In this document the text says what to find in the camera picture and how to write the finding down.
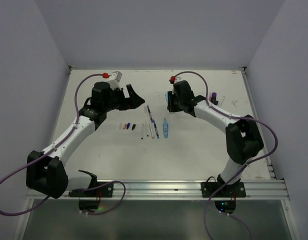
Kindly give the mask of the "light blue correction tape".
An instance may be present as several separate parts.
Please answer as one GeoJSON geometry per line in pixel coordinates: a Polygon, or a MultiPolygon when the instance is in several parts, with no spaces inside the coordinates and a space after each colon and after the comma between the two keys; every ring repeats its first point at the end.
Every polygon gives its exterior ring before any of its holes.
{"type": "Polygon", "coordinates": [[[168,125],[166,118],[164,118],[164,120],[163,120],[162,129],[163,129],[163,137],[168,138],[168,136],[169,136],[169,125],[168,125]]]}

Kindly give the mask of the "blue ink gel pen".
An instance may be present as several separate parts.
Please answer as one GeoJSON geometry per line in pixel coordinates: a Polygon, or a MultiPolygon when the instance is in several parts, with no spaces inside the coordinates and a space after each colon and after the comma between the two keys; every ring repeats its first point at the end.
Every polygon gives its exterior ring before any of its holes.
{"type": "Polygon", "coordinates": [[[158,131],[158,128],[157,128],[157,125],[156,125],[156,121],[153,119],[152,122],[153,122],[153,126],[154,126],[156,137],[157,137],[157,139],[159,139],[160,136],[159,136],[159,131],[158,131]]]}

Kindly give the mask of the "purple ink gel pen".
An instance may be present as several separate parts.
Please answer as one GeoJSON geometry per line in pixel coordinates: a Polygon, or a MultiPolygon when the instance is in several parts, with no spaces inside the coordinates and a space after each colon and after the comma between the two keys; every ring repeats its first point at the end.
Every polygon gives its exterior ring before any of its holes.
{"type": "Polygon", "coordinates": [[[150,121],[153,123],[153,122],[154,122],[154,119],[153,119],[152,112],[151,112],[151,110],[150,110],[149,105],[146,105],[146,108],[147,108],[147,112],[148,112],[148,115],[149,115],[149,119],[150,119],[150,121]]]}

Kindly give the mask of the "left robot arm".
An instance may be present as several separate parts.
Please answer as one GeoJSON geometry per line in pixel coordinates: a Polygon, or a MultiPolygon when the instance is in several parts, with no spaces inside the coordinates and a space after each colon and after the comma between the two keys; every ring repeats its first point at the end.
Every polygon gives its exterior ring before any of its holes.
{"type": "Polygon", "coordinates": [[[97,193],[97,176],[86,170],[67,173],[65,166],[81,143],[106,120],[110,111],[133,110],[145,103],[133,87],[126,85],[128,97],[117,84],[101,81],[94,84],[91,96],[78,111],[74,122],[51,145],[33,150],[27,157],[26,186],[57,199],[66,191],[81,191],[86,196],[97,193]]]}

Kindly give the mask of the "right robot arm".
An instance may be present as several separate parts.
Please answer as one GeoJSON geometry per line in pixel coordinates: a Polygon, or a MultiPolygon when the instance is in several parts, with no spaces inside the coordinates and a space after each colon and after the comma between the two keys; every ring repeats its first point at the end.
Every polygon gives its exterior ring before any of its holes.
{"type": "Polygon", "coordinates": [[[238,171],[247,165],[264,148],[255,119],[246,115],[240,117],[223,111],[202,95],[194,95],[186,80],[172,77],[173,89],[167,92],[167,110],[171,113],[184,112],[194,118],[204,120],[225,134],[226,151],[229,159],[223,171],[217,176],[212,191],[221,196],[229,196],[239,185],[241,173],[238,171]]]}

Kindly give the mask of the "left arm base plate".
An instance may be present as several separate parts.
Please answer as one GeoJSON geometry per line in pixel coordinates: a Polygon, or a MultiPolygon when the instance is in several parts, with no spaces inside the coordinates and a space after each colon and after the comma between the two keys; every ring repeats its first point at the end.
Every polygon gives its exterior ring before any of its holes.
{"type": "Polygon", "coordinates": [[[72,190],[68,193],[71,198],[111,198],[114,184],[107,181],[96,181],[87,188],[89,190],[72,190]]]}

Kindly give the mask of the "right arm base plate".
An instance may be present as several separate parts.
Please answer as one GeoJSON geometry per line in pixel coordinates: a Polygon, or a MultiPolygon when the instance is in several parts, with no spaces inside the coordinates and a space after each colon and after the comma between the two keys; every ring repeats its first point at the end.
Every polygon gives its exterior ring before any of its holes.
{"type": "MultiPolygon", "coordinates": [[[[209,198],[218,188],[221,187],[219,182],[205,181],[200,184],[202,197],[209,198]]],[[[239,181],[235,184],[226,185],[213,195],[213,198],[245,198],[247,196],[245,185],[239,181]]]]}

